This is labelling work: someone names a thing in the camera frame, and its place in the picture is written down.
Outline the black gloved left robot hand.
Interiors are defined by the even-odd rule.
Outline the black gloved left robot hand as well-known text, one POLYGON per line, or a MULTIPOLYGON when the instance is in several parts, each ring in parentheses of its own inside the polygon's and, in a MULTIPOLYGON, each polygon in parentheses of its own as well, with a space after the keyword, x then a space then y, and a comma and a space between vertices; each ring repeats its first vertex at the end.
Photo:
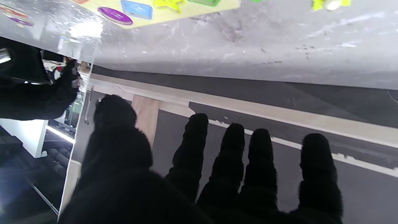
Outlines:
POLYGON ((341 224, 344 203, 330 145, 319 133, 304 137, 303 180, 297 209, 277 205, 277 171, 267 129, 256 129, 243 165, 244 127, 225 131, 208 183, 198 196, 208 131, 206 114, 185 125, 165 177, 151 170, 153 156, 137 115, 123 98, 106 95, 96 105, 94 131, 78 181, 60 224, 341 224))

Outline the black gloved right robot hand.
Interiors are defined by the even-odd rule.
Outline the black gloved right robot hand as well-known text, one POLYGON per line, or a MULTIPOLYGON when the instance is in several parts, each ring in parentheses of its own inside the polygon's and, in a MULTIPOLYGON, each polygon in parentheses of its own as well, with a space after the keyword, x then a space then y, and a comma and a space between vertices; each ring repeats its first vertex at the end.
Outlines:
POLYGON ((53 85, 16 83, 1 75, 0 117, 20 121, 56 119, 75 101, 79 78, 75 59, 68 61, 53 85))

